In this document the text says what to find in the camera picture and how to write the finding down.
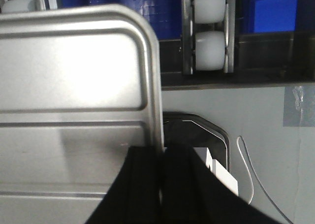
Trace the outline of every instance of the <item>white roller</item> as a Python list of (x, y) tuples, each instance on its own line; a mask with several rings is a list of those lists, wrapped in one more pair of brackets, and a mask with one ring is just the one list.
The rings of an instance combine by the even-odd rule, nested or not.
[(35, 11), (35, 0), (9, 0), (1, 8), (2, 13)]
[(194, 0), (195, 22), (209, 24), (224, 20), (225, 0)]
[(223, 32), (210, 31), (196, 34), (196, 70), (221, 70), (224, 60)]

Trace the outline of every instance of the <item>metal panel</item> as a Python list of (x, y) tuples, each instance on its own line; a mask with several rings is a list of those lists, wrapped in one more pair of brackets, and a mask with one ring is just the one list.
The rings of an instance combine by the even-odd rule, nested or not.
[(137, 13), (3, 14), (0, 57), (2, 196), (102, 195), (128, 146), (161, 151), (158, 41)]
[(99, 201), (96, 198), (0, 196), (0, 221), (2, 224), (82, 224)]

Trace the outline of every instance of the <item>white box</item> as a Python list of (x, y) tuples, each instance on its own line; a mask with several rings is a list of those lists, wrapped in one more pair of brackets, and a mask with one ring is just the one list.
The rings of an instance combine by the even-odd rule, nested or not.
[(212, 157), (208, 148), (194, 148), (201, 160), (206, 164), (207, 168), (212, 171)]
[(237, 180), (216, 159), (213, 159), (212, 172), (226, 187), (238, 196)]

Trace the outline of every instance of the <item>cable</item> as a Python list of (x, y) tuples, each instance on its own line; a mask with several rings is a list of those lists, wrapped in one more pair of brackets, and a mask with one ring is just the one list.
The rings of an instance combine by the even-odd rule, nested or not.
[(250, 197), (250, 199), (249, 199), (249, 201), (248, 201), (248, 204), (251, 204), (252, 198), (254, 197), (254, 183), (252, 182), (252, 175), (251, 175), (250, 170), (249, 170), (249, 168), (248, 168), (248, 166), (247, 166), (247, 163), (246, 163), (246, 161), (245, 161), (245, 158), (244, 158), (244, 156), (243, 156), (243, 153), (242, 153), (242, 151), (241, 151), (241, 149), (240, 149), (240, 144), (239, 144), (240, 138), (241, 138), (240, 136), (237, 137), (237, 139), (236, 139), (236, 144), (237, 144), (238, 151), (240, 152), (240, 155), (241, 155), (241, 157), (242, 157), (243, 163), (244, 163), (244, 165), (245, 165), (245, 167), (246, 167), (246, 170), (247, 170), (247, 173), (248, 173), (248, 177), (249, 177), (250, 182), (251, 182), (252, 193), (251, 193), (251, 197)]
[(252, 169), (252, 171), (253, 171), (253, 173), (254, 173), (254, 176), (255, 176), (255, 178), (257, 179), (257, 181), (258, 181), (258, 183), (259, 183), (261, 189), (263, 190), (263, 192), (265, 193), (265, 195), (267, 196), (267, 198), (269, 199), (269, 201), (272, 203), (272, 205), (276, 208), (276, 210), (283, 216), (283, 218), (284, 218), (288, 223), (294, 224), (294, 223), (281, 211), (281, 209), (277, 206), (277, 204), (273, 201), (273, 199), (270, 197), (270, 195), (268, 194), (268, 192), (267, 192), (266, 189), (264, 188), (264, 186), (263, 186), (262, 182), (260, 181), (260, 179), (259, 179), (259, 177), (258, 177), (258, 175), (257, 175), (257, 173), (256, 173), (256, 171), (255, 171), (255, 169), (254, 169), (254, 166), (253, 166), (253, 164), (252, 164), (252, 160), (251, 160), (251, 157), (250, 157), (250, 155), (249, 155), (249, 152), (248, 152), (248, 149), (247, 149), (245, 140), (244, 140), (243, 137), (240, 135), (240, 136), (237, 137), (237, 144), (238, 144), (239, 139), (241, 139), (242, 142), (243, 142), (244, 149), (245, 149), (245, 153), (246, 153), (246, 156), (247, 156), (247, 158), (248, 158), (250, 167), (251, 167), (251, 169)]

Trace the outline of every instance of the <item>white wall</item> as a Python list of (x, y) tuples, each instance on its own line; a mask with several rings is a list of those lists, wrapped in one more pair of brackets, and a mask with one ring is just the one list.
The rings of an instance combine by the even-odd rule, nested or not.
[[(215, 89), (162, 92), (163, 110), (199, 115), (227, 131), (231, 173), (240, 196), (248, 200), (250, 183), (236, 147), (242, 135), (265, 188), (295, 224), (315, 220), (315, 129), (283, 127), (284, 88)], [(285, 223), (254, 179), (252, 205)]]

